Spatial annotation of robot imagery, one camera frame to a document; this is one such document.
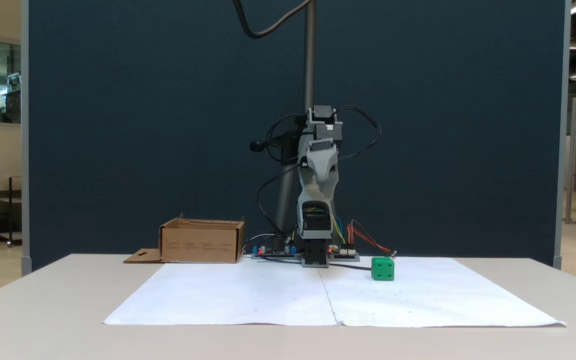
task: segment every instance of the blue wire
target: blue wire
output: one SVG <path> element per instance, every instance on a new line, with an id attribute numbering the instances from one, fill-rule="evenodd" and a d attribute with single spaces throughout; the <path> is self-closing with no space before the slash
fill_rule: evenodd
<path id="1" fill-rule="evenodd" d="M 338 226 L 336 228 L 338 228 L 339 233 L 341 233 L 341 237 L 344 237 L 344 230 L 343 227 L 341 227 L 341 219 L 339 218 L 339 216 L 337 216 L 337 214 L 333 214 L 334 218 L 336 218 L 336 221 L 338 223 Z"/>

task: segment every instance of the green dice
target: green dice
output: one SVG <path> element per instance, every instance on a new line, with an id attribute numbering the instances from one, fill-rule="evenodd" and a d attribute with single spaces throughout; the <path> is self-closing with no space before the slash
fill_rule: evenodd
<path id="1" fill-rule="evenodd" d="M 370 273 L 374 280 L 393 281 L 395 280 L 395 262 L 390 257 L 373 257 Z"/>

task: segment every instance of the metal pole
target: metal pole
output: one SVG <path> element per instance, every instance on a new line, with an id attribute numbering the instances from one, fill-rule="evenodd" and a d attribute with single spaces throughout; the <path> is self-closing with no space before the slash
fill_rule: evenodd
<path id="1" fill-rule="evenodd" d="M 316 0 L 306 6 L 303 43 L 303 107 L 315 105 L 315 33 L 317 23 Z"/>
<path id="2" fill-rule="evenodd" d="M 576 97 L 572 99 L 572 117 L 570 121 L 570 150 L 568 151 L 568 189 L 566 194 L 566 224 L 570 224 L 570 211 L 572 209 L 572 192 L 575 172 L 575 147 L 576 147 Z"/>
<path id="3" fill-rule="evenodd" d="M 316 0 L 311 0 L 305 8 L 304 19 L 304 44 L 303 44 L 303 107 L 304 111 L 313 107 L 314 87 L 315 87 L 315 22 L 316 22 Z M 294 164 L 284 165 L 281 171 L 286 171 Z M 279 185 L 279 199 L 277 202 L 277 214 L 275 224 L 279 229 L 286 230 L 288 214 L 292 206 L 290 205 L 291 190 L 295 172 L 291 171 L 281 178 Z M 281 238 L 276 238 L 272 246 L 273 249 L 281 250 Z"/>

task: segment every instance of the black cable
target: black cable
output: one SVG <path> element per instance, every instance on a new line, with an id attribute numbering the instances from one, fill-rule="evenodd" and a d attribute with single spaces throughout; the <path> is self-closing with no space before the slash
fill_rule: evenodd
<path id="1" fill-rule="evenodd" d="M 256 205 L 259 207 L 259 210 L 261 210 L 261 213 L 263 214 L 263 217 L 265 217 L 266 221 L 268 221 L 268 223 L 272 226 L 272 228 L 274 228 L 274 230 L 277 233 L 281 233 L 282 230 L 281 228 L 279 228 L 279 226 L 277 226 L 277 224 L 272 221 L 272 219 L 270 219 L 270 217 L 268 216 L 268 214 L 266 213 L 266 211 L 264 210 L 264 208 L 261 205 L 261 201 L 259 200 L 259 194 L 261 193 L 261 191 L 267 187 L 269 184 L 271 184 L 272 182 L 276 182 L 277 180 L 279 180 L 281 177 L 285 176 L 286 174 L 290 173 L 291 171 L 297 169 L 297 167 L 301 166 L 301 163 L 296 164 L 295 166 L 291 167 L 290 169 L 280 173 L 277 176 L 274 176 L 273 178 L 271 178 L 270 180 L 266 181 L 265 183 L 263 183 L 263 185 L 261 187 L 259 187 L 259 189 L 256 191 Z"/>
<path id="2" fill-rule="evenodd" d="M 260 31 L 260 32 L 254 32 L 253 30 L 250 29 L 250 27 L 248 25 L 248 21 L 246 20 L 246 13 L 244 13 L 244 8 L 242 6 L 242 2 L 240 0 L 232 0 L 232 4 L 235 6 L 235 11 L 237 11 L 237 16 L 239 18 L 239 22 L 241 23 L 241 27 L 244 30 L 244 33 L 249 38 L 252 38 L 252 39 L 261 39 L 261 38 L 265 37 L 266 35 L 274 32 L 274 30 L 276 30 L 279 27 L 279 25 L 283 24 L 286 20 L 290 19 L 290 17 L 293 16 L 294 14 L 297 14 L 301 9 L 306 7 L 306 5 L 308 5 L 308 3 L 310 3 L 310 2 L 311 2 L 311 0 L 306 0 L 306 1 L 302 2 L 301 5 L 290 10 L 290 12 L 288 12 L 287 14 L 282 16 L 282 18 L 280 18 L 279 21 L 275 22 L 274 25 L 272 25 L 271 27 L 268 27 L 267 29 Z"/>
<path id="3" fill-rule="evenodd" d="M 352 110 L 352 111 L 360 114 L 364 119 L 368 120 L 368 123 L 370 123 L 370 125 L 374 126 L 374 128 L 377 130 L 377 136 L 372 140 L 372 142 L 370 142 L 370 144 L 368 144 L 368 146 L 362 148 L 361 150 L 359 150 L 357 152 L 349 153 L 348 155 L 343 155 L 343 156 L 339 157 L 339 160 L 345 160 L 345 159 L 349 159 L 352 157 L 356 157 L 357 155 L 363 153 L 364 151 L 372 148 L 372 146 L 377 144 L 379 139 L 381 139 L 381 137 L 382 137 L 382 126 L 379 125 L 379 123 L 377 123 L 377 121 L 373 120 L 373 118 L 368 116 L 368 114 L 366 114 L 363 110 L 359 109 L 356 106 L 345 105 L 345 106 L 339 107 L 339 109 L 336 109 L 332 112 L 332 115 L 330 115 L 330 117 L 334 117 L 336 113 L 341 112 L 343 110 Z"/>
<path id="4" fill-rule="evenodd" d="M 256 242 L 256 247 L 259 248 L 259 246 L 261 245 L 262 242 L 265 242 L 266 240 L 272 239 L 272 238 L 276 238 L 276 237 L 285 237 L 285 235 L 289 234 L 291 231 L 294 231 L 297 228 L 297 225 L 289 228 L 288 230 L 285 231 L 281 231 L 281 232 L 277 232 L 276 234 L 272 234 L 272 235 L 268 235 L 266 237 L 261 237 L 261 239 L 259 239 L 259 241 Z M 241 251 L 243 251 L 244 253 L 246 253 L 246 246 L 248 244 L 250 244 L 252 241 L 248 241 L 246 242 L 242 247 L 241 247 Z"/>
<path id="5" fill-rule="evenodd" d="M 348 268 L 348 269 L 355 269 L 355 270 L 365 270 L 365 271 L 372 271 L 371 268 L 365 268 L 363 266 L 354 266 L 354 265 L 346 265 L 346 264 L 329 264 L 332 267 L 340 267 L 340 268 Z"/>
<path id="6" fill-rule="evenodd" d="M 279 260 L 279 259 L 271 259 L 270 257 L 266 257 L 263 255 L 258 254 L 257 255 L 259 258 L 262 258 L 263 260 L 266 260 L 266 262 L 275 262 L 275 263 L 282 263 L 282 264 L 298 264 L 301 265 L 301 261 L 300 262 L 296 262 L 296 261 L 286 261 L 286 260 Z M 363 270 L 363 271 L 371 271 L 371 268 L 365 268 L 363 266 L 354 266 L 354 265 L 346 265 L 346 264 L 329 264 L 331 267 L 341 267 L 341 268 L 346 268 L 346 269 L 355 269 L 355 270 Z"/>
<path id="7" fill-rule="evenodd" d="M 275 131 L 275 128 L 279 124 L 281 124 L 283 121 L 286 121 L 288 119 L 294 119 L 294 118 L 300 117 L 300 116 L 306 116 L 306 115 L 307 115 L 307 112 L 299 112 L 297 114 L 290 114 L 290 115 L 286 115 L 286 116 L 280 118 L 272 126 L 270 126 L 270 128 L 268 129 L 268 132 L 265 133 L 265 141 L 268 144 L 273 144 L 273 146 L 275 146 L 275 147 L 281 146 L 284 143 L 284 141 L 282 139 L 273 138 L 273 132 Z"/>

